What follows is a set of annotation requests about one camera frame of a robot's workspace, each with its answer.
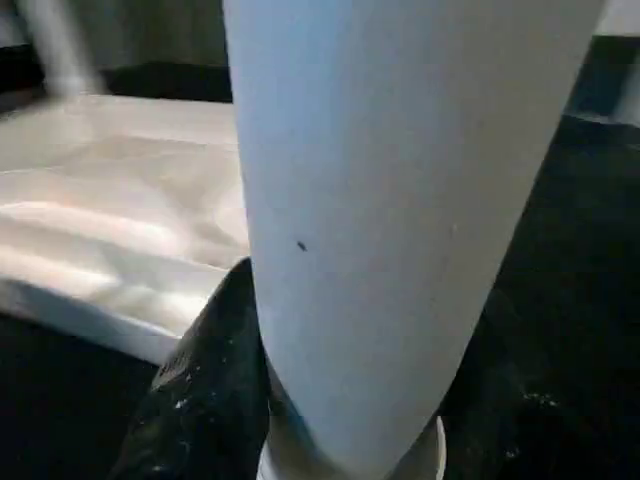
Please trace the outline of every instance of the white container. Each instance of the white container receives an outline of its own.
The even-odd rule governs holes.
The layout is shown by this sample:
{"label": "white container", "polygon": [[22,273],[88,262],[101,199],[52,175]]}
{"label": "white container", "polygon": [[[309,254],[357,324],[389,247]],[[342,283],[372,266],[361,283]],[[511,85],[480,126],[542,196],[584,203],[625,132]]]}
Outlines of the white container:
{"label": "white container", "polygon": [[249,252],[233,107],[78,95],[0,145],[2,307],[162,363]]}

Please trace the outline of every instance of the white pole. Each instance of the white pole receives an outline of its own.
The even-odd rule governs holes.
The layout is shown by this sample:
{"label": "white pole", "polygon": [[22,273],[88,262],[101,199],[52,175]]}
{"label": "white pole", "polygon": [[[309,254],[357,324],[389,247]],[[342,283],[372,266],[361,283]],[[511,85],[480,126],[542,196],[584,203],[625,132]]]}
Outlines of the white pole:
{"label": "white pole", "polygon": [[30,27],[52,94],[73,97],[103,90],[64,0],[19,0],[18,8]]}
{"label": "white pole", "polygon": [[226,2],[267,355],[350,478],[438,408],[600,4]]}

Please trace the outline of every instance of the gray wall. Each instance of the gray wall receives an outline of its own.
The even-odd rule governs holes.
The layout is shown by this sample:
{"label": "gray wall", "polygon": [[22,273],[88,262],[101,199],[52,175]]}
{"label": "gray wall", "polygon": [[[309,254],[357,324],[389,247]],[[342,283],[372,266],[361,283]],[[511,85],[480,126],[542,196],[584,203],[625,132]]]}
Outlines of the gray wall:
{"label": "gray wall", "polygon": [[221,0],[66,0],[97,68],[226,65]]}

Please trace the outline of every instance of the white tray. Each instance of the white tray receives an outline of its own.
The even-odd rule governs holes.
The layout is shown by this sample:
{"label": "white tray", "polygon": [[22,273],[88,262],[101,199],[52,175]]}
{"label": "white tray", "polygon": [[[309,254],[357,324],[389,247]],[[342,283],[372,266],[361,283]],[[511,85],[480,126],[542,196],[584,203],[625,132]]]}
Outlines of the white tray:
{"label": "white tray", "polygon": [[249,251],[233,107],[79,96],[0,145],[2,308],[161,363]]}

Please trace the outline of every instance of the white cylinder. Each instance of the white cylinder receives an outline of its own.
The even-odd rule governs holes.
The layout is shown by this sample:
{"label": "white cylinder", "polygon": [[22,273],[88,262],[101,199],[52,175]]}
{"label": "white cylinder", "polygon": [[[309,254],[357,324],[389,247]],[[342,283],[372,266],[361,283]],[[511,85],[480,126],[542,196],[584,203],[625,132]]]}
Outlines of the white cylinder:
{"label": "white cylinder", "polygon": [[264,344],[349,478],[437,410],[600,3],[226,2]]}

